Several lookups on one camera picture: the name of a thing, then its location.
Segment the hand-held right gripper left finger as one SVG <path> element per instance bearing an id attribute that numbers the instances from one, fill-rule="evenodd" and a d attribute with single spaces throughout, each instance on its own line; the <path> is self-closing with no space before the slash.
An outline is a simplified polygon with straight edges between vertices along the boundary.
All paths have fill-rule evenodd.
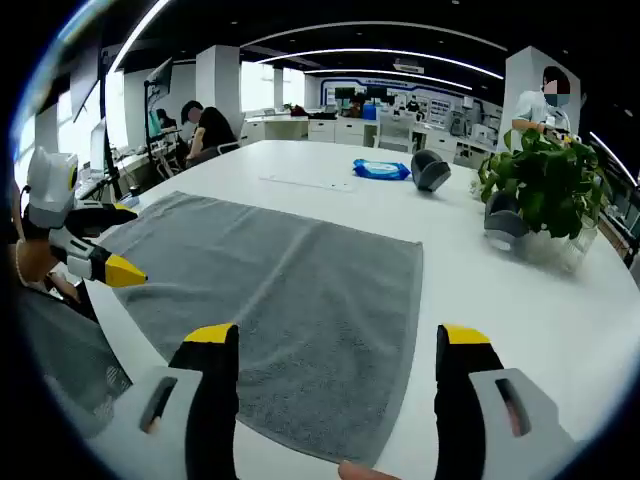
<path id="1" fill-rule="evenodd" d="M 235 478 L 238 350 L 233 323 L 187 335 L 118 399 L 94 452 L 119 479 Z"/>

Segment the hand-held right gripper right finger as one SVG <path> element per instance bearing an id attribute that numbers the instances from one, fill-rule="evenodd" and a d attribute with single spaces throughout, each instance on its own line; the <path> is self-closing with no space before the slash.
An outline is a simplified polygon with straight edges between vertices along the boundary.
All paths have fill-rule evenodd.
<path id="1" fill-rule="evenodd" d="M 439 326 L 435 379 L 436 478 L 551 479 L 577 452 L 556 403 L 481 332 Z"/>

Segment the person's left hand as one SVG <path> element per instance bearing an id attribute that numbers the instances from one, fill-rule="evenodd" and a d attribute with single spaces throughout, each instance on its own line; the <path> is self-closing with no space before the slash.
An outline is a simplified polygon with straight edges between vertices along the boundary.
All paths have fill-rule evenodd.
<path id="1" fill-rule="evenodd" d="M 65 300 L 79 303 L 76 287 L 54 271 L 57 264 L 46 240 L 21 240 L 16 245 L 16 268 L 24 284 L 46 292 L 55 289 Z"/>

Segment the person's right hand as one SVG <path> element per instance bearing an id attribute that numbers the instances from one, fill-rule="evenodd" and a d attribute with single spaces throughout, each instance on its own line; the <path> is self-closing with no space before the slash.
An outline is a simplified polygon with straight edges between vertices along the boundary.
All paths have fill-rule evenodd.
<path id="1" fill-rule="evenodd" d="M 340 463 L 338 466 L 338 475 L 341 480 L 399 480 L 398 477 L 393 475 L 349 461 Z"/>

